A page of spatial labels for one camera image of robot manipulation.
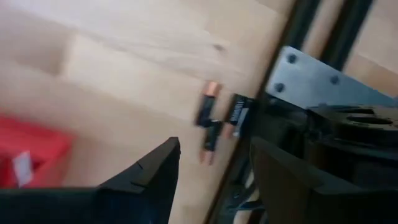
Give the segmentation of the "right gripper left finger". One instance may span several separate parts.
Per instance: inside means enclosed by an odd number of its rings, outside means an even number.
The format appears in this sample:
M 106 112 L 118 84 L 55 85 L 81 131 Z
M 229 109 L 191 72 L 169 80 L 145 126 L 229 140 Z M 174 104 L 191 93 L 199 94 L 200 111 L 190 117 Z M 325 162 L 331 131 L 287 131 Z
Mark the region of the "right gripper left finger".
M 180 154 L 170 137 L 96 187 L 0 190 L 0 224 L 168 224 Z

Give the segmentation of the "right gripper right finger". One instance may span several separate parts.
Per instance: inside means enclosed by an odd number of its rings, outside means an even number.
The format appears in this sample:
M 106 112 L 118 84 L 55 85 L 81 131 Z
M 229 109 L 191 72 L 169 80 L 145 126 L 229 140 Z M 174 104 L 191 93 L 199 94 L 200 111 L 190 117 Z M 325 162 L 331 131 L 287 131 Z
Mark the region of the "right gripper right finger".
M 398 190 L 369 190 L 253 137 L 254 181 L 269 224 L 398 224 Z

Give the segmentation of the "red plastic bin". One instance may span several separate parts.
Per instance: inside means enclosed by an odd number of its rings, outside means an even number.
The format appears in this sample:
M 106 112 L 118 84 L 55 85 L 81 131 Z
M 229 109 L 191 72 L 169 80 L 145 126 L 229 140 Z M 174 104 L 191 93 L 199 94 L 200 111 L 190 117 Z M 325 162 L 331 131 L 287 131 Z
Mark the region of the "red plastic bin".
M 71 148 L 68 134 L 0 116 L 0 189 L 61 186 Z

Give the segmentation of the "silver metal bracket plate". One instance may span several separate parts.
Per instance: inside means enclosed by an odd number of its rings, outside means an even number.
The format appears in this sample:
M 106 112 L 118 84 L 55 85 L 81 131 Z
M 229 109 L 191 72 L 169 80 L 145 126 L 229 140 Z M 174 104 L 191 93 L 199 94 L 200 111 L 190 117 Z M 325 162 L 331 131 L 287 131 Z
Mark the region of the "silver metal bracket plate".
M 283 47 L 265 92 L 301 108 L 318 105 L 398 106 L 390 96 L 293 48 Z

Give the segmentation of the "black aluminium table frame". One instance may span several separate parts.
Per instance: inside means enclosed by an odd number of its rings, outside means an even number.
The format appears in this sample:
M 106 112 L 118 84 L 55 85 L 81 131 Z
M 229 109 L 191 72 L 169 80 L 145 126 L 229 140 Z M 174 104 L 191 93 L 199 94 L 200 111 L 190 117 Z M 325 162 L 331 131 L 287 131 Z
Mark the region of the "black aluminium table frame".
M 250 222 L 268 224 L 260 202 L 248 200 L 255 190 L 254 184 L 245 186 L 251 171 L 249 142 L 253 136 L 259 136 L 296 156 L 303 155 L 303 134 L 297 124 L 303 121 L 303 110 L 267 95 L 265 89 L 271 82 L 271 73 L 276 67 L 282 48 L 302 48 L 320 1 L 294 0 L 271 61 L 260 79 L 254 102 L 249 107 L 242 126 L 243 133 L 239 137 L 204 224 L 233 224 L 237 212 L 240 211 L 240 205 L 251 212 Z M 337 70 L 344 67 L 373 2 L 374 0 L 343 1 L 324 44 L 321 62 Z

